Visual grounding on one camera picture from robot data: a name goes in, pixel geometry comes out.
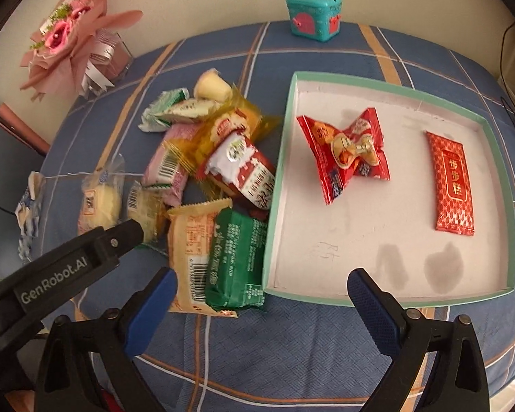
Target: green snack package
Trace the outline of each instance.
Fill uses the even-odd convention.
[[[172,123],[160,119],[160,116],[171,106],[188,98],[189,90],[187,88],[163,91],[157,100],[143,110],[141,124],[138,126],[139,129],[147,133],[166,131]]]
[[[261,272],[267,224],[232,209],[215,218],[206,279],[206,304],[214,310],[261,307]]]

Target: orange label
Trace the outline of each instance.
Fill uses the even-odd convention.
[[[464,170],[460,157],[451,151],[443,150],[444,171],[446,174],[446,189],[448,196],[461,201],[467,200],[467,190],[464,182]]]

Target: gray stain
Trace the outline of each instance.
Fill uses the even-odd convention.
[[[426,258],[425,274],[435,293],[452,291],[464,276],[464,262],[460,250],[452,243]]]
[[[384,244],[379,247],[374,277],[379,280],[384,273],[395,290],[403,289],[408,283],[408,272],[397,245]]]

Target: pink snack package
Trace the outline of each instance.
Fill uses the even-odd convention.
[[[190,140],[199,127],[199,124],[173,124],[164,135],[141,179],[143,187],[162,192],[162,201],[168,206],[180,206],[189,177],[179,157],[170,149],[168,141],[175,138]]]

